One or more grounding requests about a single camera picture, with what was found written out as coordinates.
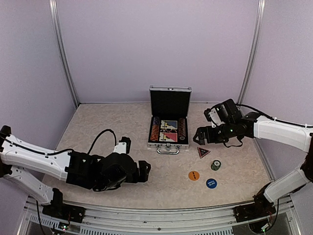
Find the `green poker chip stack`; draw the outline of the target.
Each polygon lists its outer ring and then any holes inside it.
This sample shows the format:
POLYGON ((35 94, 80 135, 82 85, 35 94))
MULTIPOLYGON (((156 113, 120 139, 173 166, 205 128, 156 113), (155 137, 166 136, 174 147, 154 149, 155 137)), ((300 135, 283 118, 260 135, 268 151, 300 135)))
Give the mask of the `green poker chip stack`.
POLYGON ((211 164, 211 169, 213 170, 213 171, 217 171, 217 170, 219 170, 220 169, 220 167, 221 167, 221 162, 219 161, 219 160, 214 160, 213 162, 212 162, 212 164, 211 164))

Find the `aluminium poker set case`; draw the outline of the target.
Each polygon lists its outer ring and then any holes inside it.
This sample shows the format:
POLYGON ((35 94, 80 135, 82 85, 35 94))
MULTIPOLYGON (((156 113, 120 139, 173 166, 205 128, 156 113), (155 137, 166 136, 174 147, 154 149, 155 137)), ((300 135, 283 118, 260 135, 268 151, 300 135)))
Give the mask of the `aluminium poker set case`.
POLYGON ((151 105, 151 123, 149 129, 148 147, 155 148, 160 155, 177 155, 180 150, 189 148, 188 134, 188 111, 191 99, 191 87, 175 86, 155 86, 149 87, 150 105, 151 105), (159 117, 158 141, 151 141, 151 131, 154 117, 159 117), (179 119, 184 118, 186 122, 186 139, 177 142, 159 141, 160 133, 177 133, 177 130, 161 129, 162 120, 176 120, 179 126, 179 119))

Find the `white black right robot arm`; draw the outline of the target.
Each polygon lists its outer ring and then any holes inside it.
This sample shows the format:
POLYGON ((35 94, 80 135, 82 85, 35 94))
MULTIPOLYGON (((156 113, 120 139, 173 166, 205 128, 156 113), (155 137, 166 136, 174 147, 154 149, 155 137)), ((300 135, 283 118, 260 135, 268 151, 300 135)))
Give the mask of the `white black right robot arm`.
POLYGON ((193 141, 199 145, 226 145, 231 138, 237 138, 241 142, 247 137, 281 143, 306 153, 301 166, 262 187, 254 195, 252 204, 237 208, 239 215, 247 213, 261 217, 276 212, 273 204, 281 197, 294 193, 313 181, 313 128, 307 124, 279 120, 253 107, 249 107, 251 111, 243 115, 241 107, 233 99, 228 99, 206 109, 204 116, 210 125, 199 127, 193 141))

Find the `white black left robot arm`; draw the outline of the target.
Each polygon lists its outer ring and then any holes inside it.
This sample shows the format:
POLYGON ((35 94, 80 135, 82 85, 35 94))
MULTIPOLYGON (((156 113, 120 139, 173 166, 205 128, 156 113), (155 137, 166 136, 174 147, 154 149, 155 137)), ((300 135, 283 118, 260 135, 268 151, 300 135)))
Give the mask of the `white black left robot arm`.
POLYGON ((48 206, 62 218, 68 214, 62 193, 40 182, 29 170, 95 192, 116 190, 122 183, 144 183, 151 165, 146 161, 135 162, 129 156, 130 145, 131 140, 122 137, 106 157, 73 149, 55 151, 18 139, 12 135, 11 128, 4 125, 0 130, 0 176, 19 185, 39 204, 48 206))

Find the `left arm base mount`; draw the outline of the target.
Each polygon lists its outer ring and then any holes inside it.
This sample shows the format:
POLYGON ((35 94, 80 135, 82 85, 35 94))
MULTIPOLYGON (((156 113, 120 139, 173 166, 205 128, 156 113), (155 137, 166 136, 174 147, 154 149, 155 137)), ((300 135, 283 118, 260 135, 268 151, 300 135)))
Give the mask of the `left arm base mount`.
POLYGON ((43 206, 42 210, 44 215, 76 223, 83 222, 85 212, 85 208, 69 204, 43 206))

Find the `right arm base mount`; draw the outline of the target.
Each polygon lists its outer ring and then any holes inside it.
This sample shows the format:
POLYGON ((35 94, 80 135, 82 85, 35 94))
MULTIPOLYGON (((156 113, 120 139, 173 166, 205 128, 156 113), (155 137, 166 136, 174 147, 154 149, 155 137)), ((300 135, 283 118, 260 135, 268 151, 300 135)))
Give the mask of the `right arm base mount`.
POLYGON ((236 206, 233 209, 233 212, 237 223, 253 220, 258 217, 258 213, 254 203, 236 206))

